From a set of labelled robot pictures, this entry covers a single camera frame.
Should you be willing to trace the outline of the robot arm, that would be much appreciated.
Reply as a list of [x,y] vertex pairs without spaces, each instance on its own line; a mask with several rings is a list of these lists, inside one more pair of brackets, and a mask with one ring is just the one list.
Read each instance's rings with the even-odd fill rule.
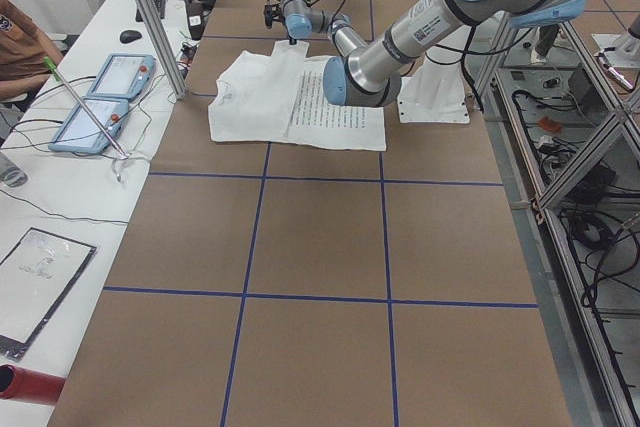
[[327,101],[339,106],[383,107],[401,89],[400,68],[419,58],[461,26],[476,27],[493,14],[510,14],[516,29],[578,17],[586,0],[419,0],[371,43],[341,13],[312,9],[307,0],[280,0],[264,8],[266,25],[280,22],[292,39],[325,34],[340,54],[323,74]]

